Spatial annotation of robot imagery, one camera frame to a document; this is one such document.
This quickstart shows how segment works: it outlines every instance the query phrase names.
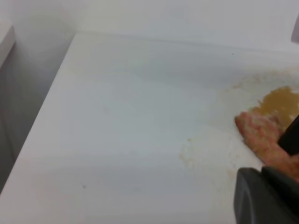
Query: spill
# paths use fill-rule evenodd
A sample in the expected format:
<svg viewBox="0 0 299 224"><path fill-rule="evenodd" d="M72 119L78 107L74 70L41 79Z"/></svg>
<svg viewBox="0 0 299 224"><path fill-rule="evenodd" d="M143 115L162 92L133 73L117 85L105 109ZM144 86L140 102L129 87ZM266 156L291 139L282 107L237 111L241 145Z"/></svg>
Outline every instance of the spill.
<svg viewBox="0 0 299 224"><path fill-rule="evenodd" d="M253 110L261 115L278 113L281 123L286 129L299 114L299 93L295 93L290 86L272 90L259 101L259 106Z"/></svg>

